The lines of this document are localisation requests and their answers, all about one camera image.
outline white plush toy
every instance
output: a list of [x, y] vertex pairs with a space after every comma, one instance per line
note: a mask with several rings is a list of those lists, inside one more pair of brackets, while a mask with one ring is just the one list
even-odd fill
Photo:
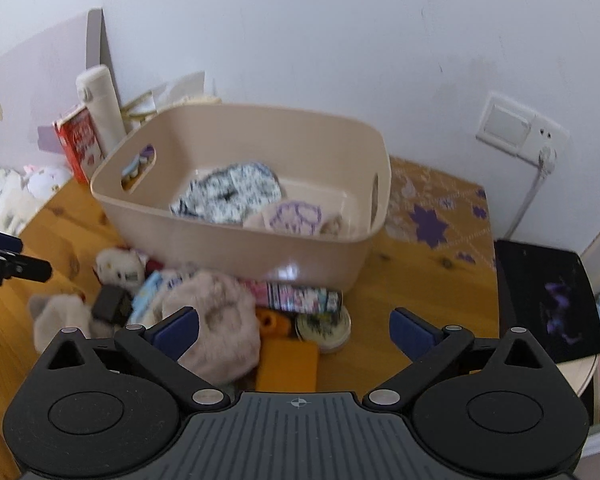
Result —
[[58, 331], [66, 326], [81, 330], [86, 338], [111, 337], [113, 327], [91, 317], [91, 307], [77, 295], [56, 294], [29, 298], [33, 318], [33, 345], [39, 354], [51, 343]]
[[104, 249], [96, 256], [94, 268], [100, 283], [119, 285], [135, 296], [144, 283], [144, 263], [135, 251]]
[[49, 200], [71, 180], [71, 171], [61, 166], [45, 166], [29, 175], [27, 189], [37, 199]]

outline plush toy face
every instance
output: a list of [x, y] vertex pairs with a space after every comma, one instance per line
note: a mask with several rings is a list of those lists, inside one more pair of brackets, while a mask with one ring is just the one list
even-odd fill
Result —
[[96, 257], [96, 274], [103, 285], [118, 285], [135, 294], [144, 283], [144, 265], [137, 254], [124, 249], [104, 249]]
[[71, 173], [66, 168], [52, 166], [37, 170], [29, 177], [27, 189], [40, 200], [49, 200], [71, 179]]

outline orange object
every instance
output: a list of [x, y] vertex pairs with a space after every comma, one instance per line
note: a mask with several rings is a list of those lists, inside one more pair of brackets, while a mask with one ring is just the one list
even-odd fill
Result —
[[311, 341], [267, 337], [260, 347], [257, 392], [304, 394], [314, 392], [320, 349]]
[[260, 322], [260, 337], [288, 337], [291, 334], [291, 320], [284, 314], [256, 307], [256, 317]]

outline patterned tablecloth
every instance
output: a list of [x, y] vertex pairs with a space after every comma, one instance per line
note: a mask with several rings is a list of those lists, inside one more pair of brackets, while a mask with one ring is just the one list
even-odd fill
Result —
[[495, 269], [484, 188], [442, 171], [391, 157], [387, 234], [453, 251], [453, 257]]

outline stuffed animal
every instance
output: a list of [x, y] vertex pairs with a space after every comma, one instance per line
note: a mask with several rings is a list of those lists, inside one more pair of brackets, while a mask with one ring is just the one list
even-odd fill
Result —
[[86, 338], [112, 337], [113, 327], [91, 317], [91, 309], [75, 294], [56, 294], [29, 298], [27, 307], [33, 318], [33, 346], [42, 354], [59, 330], [75, 326]]
[[29, 174], [27, 189], [37, 199], [47, 201], [71, 180], [71, 171], [61, 166], [45, 166]]
[[144, 263], [135, 251], [110, 248], [100, 251], [93, 269], [103, 285], [118, 285], [135, 296], [144, 283]]
[[260, 322], [255, 300], [235, 278], [200, 270], [171, 289], [162, 300], [162, 318], [183, 306], [198, 312], [198, 339], [178, 359], [181, 366], [216, 386], [258, 365]]

